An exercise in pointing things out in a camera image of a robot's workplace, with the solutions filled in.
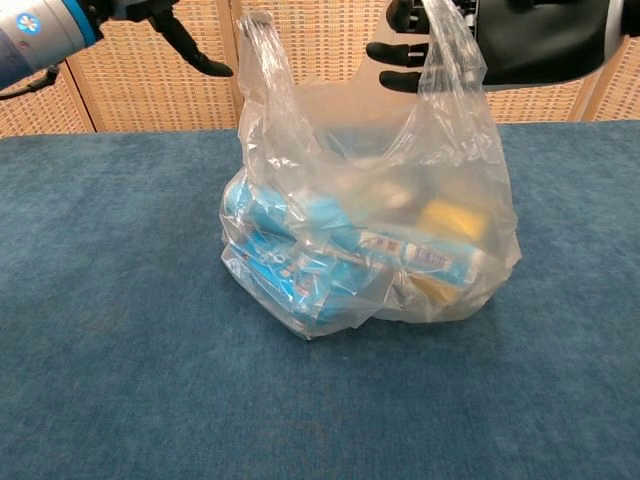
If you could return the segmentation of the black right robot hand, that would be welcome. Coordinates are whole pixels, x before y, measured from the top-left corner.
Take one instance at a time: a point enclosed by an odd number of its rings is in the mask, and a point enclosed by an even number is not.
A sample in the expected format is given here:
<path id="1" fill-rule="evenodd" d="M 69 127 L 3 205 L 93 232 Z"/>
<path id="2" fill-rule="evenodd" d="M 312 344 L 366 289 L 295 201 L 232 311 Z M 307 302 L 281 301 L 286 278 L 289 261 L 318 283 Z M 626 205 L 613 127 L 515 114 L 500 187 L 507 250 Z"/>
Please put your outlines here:
<path id="1" fill-rule="evenodd" d="M 605 65 L 625 38 L 639 37 L 639 1 L 451 1 L 476 40 L 490 90 L 539 87 L 583 78 Z M 391 1 L 385 18 L 398 34 L 428 35 L 427 1 Z M 429 42 L 370 42 L 366 55 L 405 71 L 383 70 L 379 83 L 416 93 Z"/>

